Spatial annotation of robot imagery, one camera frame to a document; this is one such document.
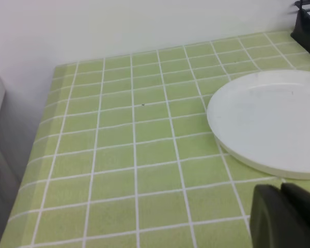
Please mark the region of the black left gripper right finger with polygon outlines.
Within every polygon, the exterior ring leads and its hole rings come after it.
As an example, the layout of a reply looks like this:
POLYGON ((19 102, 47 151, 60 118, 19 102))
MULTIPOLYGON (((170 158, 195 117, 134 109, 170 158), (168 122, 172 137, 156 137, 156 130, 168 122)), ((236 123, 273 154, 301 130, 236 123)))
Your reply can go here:
POLYGON ((294 183, 282 183, 281 192, 310 227, 310 192, 294 183))

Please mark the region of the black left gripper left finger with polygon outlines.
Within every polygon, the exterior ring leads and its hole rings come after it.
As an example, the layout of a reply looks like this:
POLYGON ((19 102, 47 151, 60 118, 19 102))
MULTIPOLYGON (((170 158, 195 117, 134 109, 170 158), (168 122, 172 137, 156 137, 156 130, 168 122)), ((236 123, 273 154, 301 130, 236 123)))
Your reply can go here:
POLYGON ((250 216, 252 247, 310 247, 310 227, 281 187, 254 187, 250 216))

